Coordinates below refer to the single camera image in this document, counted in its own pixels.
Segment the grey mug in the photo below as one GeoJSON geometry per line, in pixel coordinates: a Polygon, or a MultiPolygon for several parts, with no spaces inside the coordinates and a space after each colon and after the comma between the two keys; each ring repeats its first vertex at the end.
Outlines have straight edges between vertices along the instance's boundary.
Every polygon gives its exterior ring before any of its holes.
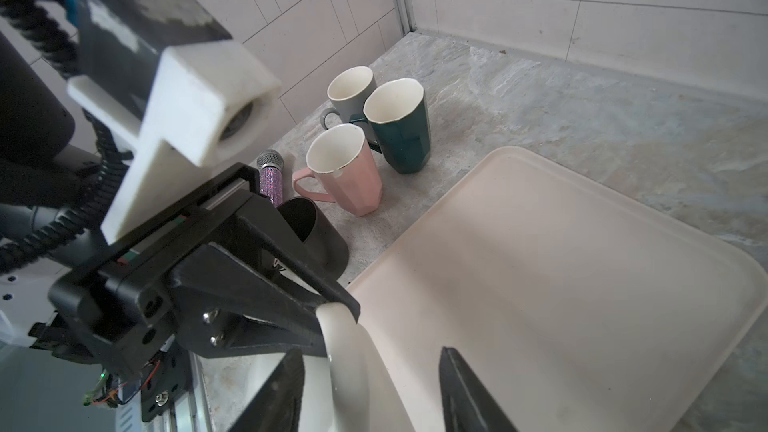
{"type": "Polygon", "coordinates": [[[320,124],[328,130],[326,118],[337,115],[343,122],[363,116],[366,100],[377,88],[374,72],[368,66],[356,66],[340,73],[327,88],[331,106],[320,117],[320,124]]]}

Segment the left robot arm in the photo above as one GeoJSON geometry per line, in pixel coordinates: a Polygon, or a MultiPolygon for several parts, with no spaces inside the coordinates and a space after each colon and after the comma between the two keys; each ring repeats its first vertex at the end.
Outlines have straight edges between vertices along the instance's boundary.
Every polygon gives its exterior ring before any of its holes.
{"type": "Polygon", "coordinates": [[[325,352],[324,303],[359,303],[269,200],[201,200],[268,123],[279,79],[197,0],[1,0],[2,18],[66,80],[97,163],[66,167],[71,115],[1,57],[1,271],[43,257],[54,355],[136,378],[169,338],[205,357],[325,352]]]}

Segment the dark green mug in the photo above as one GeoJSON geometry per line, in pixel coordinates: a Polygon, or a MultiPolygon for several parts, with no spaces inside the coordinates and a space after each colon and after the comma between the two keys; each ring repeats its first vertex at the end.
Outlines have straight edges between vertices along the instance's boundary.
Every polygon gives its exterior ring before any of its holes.
{"type": "Polygon", "coordinates": [[[380,153],[400,174],[421,171],[431,154],[425,89],[414,78],[395,79],[377,87],[363,105],[363,115],[350,119],[368,124],[380,153]]]}

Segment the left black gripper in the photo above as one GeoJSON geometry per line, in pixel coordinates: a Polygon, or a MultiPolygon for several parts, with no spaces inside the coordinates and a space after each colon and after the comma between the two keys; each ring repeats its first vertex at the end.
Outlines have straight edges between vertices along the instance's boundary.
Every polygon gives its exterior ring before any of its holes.
{"type": "Polygon", "coordinates": [[[258,185],[258,172],[237,163],[59,278],[48,293],[57,316],[46,329],[47,351],[128,377],[174,333],[201,357],[292,349],[325,356],[317,307],[341,303],[357,321],[360,304],[325,277],[278,210],[256,196],[258,185]],[[205,202],[238,180],[249,199],[238,223],[319,295],[282,275],[270,279],[215,243],[197,247],[225,220],[205,202]]]}

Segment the white mug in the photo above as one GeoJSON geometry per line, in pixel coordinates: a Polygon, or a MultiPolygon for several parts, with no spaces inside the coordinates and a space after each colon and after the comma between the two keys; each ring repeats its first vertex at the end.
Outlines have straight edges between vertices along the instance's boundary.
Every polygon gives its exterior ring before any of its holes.
{"type": "Polygon", "coordinates": [[[367,330],[340,303],[318,307],[324,357],[305,357],[300,431],[412,431],[367,330]]]}

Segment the pink mug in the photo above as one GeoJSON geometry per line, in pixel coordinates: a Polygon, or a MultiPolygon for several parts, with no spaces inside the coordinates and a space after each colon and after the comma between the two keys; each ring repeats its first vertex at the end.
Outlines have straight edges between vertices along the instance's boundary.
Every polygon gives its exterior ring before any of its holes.
{"type": "Polygon", "coordinates": [[[321,133],[306,153],[306,167],[292,175],[293,189],[317,202],[336,203],[362,217],[375,211],[383,186],[363,130],[352,124],[321,133]]]}

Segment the black mug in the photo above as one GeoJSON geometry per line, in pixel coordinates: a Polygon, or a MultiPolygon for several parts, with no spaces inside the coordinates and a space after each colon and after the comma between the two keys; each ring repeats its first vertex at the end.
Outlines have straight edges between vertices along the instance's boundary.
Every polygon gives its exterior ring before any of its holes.
{"type": "Polygon", "coordinates": [[[326,275],[338,280],[349,263],[349,247],[319,207],[310,199],[295,197],[277,210],[326,275]]]}

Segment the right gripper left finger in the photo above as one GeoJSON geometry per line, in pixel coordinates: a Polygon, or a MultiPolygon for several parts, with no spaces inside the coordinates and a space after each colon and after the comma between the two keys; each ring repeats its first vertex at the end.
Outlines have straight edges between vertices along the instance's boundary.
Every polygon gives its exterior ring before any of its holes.
{"type": "Polygon", "coordinates": [[[302,353],[292,349],[278,363],[230,431],[298,431],[304,381],[302,353]]]}

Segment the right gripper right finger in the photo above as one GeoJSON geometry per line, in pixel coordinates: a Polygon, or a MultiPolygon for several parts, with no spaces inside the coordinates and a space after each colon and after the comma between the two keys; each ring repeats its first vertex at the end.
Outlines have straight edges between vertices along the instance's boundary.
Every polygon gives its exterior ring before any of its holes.
{"type": "Polygon", "coordinates": [[[441,349],[439,384],[446,431],[518,431],[456,348],[441,349]]]}

